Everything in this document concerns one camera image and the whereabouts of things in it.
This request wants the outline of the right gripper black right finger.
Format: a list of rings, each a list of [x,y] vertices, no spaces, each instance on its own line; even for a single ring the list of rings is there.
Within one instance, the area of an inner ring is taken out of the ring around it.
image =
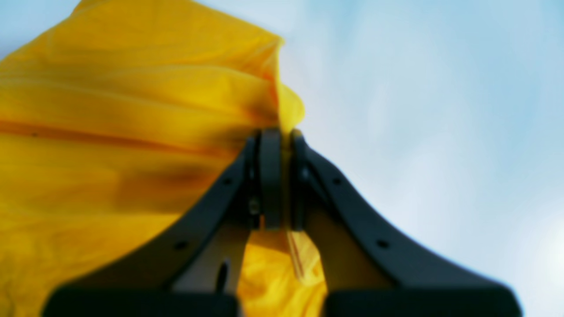
[[[323,317],[521,317],[513,292],[407,237],[291,134],[291,228],[322,259]]]

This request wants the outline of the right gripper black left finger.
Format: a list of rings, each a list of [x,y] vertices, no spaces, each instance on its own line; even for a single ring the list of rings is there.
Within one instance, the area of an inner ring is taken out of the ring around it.
[[[44,317],[242,317],[235,295],[260,220],[282,226],[281,133],[264,129],[157,237],[54,291]]]

